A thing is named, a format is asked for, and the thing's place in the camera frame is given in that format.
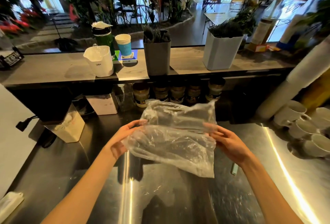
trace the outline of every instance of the chair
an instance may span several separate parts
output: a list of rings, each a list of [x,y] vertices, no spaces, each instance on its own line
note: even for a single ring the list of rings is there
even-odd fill
[[[230,12],[240,12],[244,3],[245,3],[245,0],[231,0],[230,5],[229,5],[229,11]]]
[[[207,6],[210,6],[209,8],[215,12],[214,9],[215,5],[217,4],[218,0],[203,0],[202,9],[206,12],[208,10]]]

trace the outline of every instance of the white measuring pitcher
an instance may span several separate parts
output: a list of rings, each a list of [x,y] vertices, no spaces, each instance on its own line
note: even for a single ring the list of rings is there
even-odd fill
[[[97,77],[106,77],[113,74],[113,63],[109,46],[89,47],[84,57]]]

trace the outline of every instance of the forearm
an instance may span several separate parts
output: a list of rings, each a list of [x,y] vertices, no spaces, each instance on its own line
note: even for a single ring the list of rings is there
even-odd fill
[[[267,224],[303,223],[253,154],[244,162],[242,169],[258,200]]]
[[[80,181],[42,223],[86,223],[115,162],[112,152],[103,149]]]

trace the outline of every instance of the metal countertop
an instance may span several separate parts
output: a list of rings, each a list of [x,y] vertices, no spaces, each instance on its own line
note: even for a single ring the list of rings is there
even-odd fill
[[[4,223],[40,223],[73,188],[118,128],[142,111],[86,119],[80,142],[56,139],[36,146],[11,191],[25,200]],[[304,223],[329,223],[330,160],[303,156],[285,132],[263,124],[232,125],[260,159],[290,206]],[[199,178],[174,166],[126,153],[111,171],[88,223],[264,223],[262,212],[241,169],[215,150],[214,179]]]

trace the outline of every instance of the clear plastic bag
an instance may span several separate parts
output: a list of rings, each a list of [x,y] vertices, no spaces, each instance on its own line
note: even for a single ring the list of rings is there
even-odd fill
[[[147,126],[122,141],[133,155],[214,178],[216,143],[203,126],[204,122],[216,124],[214,102],[187,107],[149,101],[141,119],[147,120]]]

